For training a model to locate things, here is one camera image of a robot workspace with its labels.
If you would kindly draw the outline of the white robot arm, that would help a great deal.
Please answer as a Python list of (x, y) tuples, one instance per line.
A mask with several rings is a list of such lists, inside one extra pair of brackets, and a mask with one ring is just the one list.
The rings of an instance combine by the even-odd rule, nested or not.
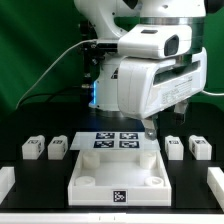
[(101, 63), (90, 107), (138, 119), (156, 138), (155, 115), (173, 107), (184, 120), (188, 98), (206, 83), (204, 19), (224, 0), (74, 0), (93, 26), (89, 52)]

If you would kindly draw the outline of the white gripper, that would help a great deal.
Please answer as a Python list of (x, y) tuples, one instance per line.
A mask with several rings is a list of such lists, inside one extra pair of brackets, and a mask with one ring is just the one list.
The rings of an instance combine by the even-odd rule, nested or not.
[(118, 69), (118, 107), (126, 117), (142, 120), (145, 137), (157, 138), (156, 119), (152, 116), (175, 105), (178, 125), (185, 122), (188, 102), (183, 101), (202, 91), (206, 82), (207, 52), (192, 56), (192, 62), (178, 68), (175, 58), (149, 60), (125, 58)]

